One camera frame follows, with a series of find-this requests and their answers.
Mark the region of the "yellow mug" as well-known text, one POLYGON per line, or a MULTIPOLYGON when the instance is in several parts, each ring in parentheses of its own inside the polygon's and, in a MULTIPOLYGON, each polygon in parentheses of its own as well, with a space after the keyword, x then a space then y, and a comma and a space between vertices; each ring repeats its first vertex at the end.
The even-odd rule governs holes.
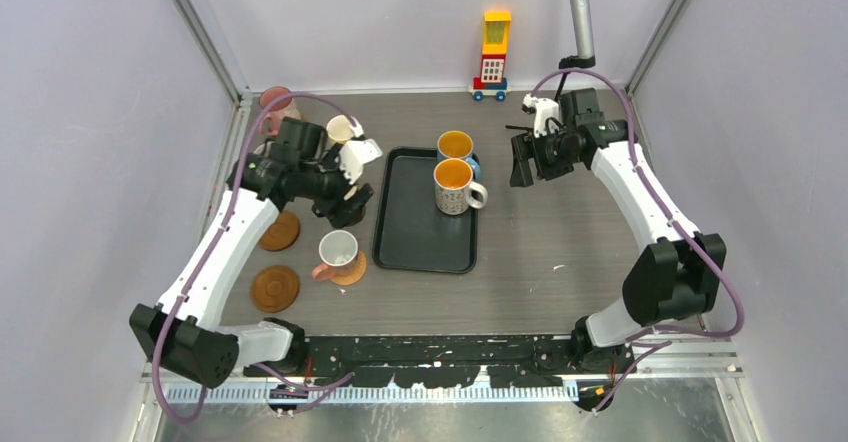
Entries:
POLYGON ((335 144, 343 144, 356 136, 356 132, 350 125, 349 119, 344 115, 337 115, 331 118, 325 124, 325 131, 328 147, 335 144))

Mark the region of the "salmon pink mug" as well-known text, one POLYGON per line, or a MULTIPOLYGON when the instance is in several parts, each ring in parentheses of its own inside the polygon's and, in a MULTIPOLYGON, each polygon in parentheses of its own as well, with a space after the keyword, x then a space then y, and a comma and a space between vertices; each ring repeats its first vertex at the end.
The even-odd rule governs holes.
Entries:
POLYGON ((346 230, 333 230, 322 237, 318 246, 321 263, 312 270, 316 281, 351 275, 359 255, 356 237, 346 230))

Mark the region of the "dusty pink mug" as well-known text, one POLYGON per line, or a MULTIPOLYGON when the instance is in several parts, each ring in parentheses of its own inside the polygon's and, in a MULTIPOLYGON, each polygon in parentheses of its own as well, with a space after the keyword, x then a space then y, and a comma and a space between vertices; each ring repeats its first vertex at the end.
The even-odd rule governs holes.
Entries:
POLYGON ((287 95, 290 90, 284 86, 275 86, 265 90, 259 99, 262 109, 268 109, 268 113, 262 122, 262 134, 266 137, 276 137, 285 118, 301 120, 301 113, 293 99, 280 100, 278 98, 287 95))

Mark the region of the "black plastic tray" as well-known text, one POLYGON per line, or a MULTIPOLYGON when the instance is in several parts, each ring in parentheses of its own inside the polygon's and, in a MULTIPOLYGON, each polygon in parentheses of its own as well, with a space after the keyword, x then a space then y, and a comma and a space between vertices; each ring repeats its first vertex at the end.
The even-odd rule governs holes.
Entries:
POLYGON ((465 274, 477 262, 478 211, 436 205, 434 148, 399 146, 386 158, 372 259, 381 268, 465 274))

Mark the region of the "black white-inside mug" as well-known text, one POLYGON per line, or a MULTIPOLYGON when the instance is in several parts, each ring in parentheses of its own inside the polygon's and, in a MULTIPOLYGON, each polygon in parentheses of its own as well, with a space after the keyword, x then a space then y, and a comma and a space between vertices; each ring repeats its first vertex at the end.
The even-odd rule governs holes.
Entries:
POLYGON ((349 199, 343 200, 336 211, 334 227, 343 229, 361 222, 372 195, 370 189, 361 188, 349 199))

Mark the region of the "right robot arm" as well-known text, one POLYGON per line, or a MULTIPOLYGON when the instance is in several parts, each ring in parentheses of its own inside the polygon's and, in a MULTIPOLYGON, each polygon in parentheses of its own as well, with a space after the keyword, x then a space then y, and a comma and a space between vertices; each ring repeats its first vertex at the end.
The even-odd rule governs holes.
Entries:
POLYGON ((711 311, 719 288, 711 267, 723 264, 726 246, 671 201, 629 123, 607 119, 592 89, 575 91, 562 102, 527 94, 522 109, 534 121, 511 139, 511 186, 550 181, 582 164, 610 192, 640 250, 621 296, 576 323, 569 347, 574 365, 596 372, 610 360, 610 347, 641 330, 711 311))

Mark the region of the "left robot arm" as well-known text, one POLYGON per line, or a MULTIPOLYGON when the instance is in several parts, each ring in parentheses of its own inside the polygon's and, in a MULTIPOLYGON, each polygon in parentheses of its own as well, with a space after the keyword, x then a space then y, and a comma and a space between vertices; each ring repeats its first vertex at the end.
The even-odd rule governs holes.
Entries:
POLYGON ((233 166, 210 229, 173 285, 153 306, 137 305, 129 325, 146 357, 201 386, 222 385, 237 368, 270 363, 298 374, 307 360, 301 327, 277 318, 225 327, 222 312, 253 248, 286 204, 312 202, 333 228, 359 223, 372 187, 366 164, 383 152, 361 127, 345 143, 325 145, 325 128, 286 118, 262 153, 247 151, 233 166))

